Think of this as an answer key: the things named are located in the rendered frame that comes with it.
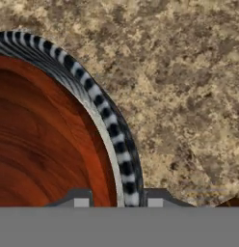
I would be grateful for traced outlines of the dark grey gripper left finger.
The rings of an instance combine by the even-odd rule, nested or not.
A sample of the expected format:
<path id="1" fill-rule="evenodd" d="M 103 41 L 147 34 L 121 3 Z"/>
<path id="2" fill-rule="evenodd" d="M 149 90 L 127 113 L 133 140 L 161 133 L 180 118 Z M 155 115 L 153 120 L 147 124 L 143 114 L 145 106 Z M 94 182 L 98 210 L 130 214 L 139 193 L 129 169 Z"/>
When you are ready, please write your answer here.
<path id="1" fill-rule="evenodd" d="M 62 199 L 48 206 L 92 207 L 93 193 L 87 188 L 74 188 L 69 190 Z"/>

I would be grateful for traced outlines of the brown bowl with checkered rim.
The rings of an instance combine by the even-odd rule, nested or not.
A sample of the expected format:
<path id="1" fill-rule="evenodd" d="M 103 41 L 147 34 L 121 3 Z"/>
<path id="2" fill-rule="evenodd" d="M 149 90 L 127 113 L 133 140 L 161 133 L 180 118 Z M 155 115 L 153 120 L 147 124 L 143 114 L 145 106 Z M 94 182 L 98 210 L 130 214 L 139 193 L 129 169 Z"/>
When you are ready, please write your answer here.
<path id="1" fill-rule="evenodd" d="M 0 32 L 0 206 L 143 206 L 139 155 L 116 104 L 67 52 Z"/>

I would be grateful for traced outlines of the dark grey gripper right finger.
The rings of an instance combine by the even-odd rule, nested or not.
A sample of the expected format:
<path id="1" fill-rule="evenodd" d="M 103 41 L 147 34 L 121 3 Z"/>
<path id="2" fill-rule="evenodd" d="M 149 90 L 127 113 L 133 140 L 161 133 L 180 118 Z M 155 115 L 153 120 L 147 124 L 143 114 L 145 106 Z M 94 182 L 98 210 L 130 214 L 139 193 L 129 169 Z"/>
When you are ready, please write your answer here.
<path id="1" fill-rule="evenodd" d="M 145 193 L 147 207 L 193 207 L 174 197 L 167 188 L 148 188 Z"/>

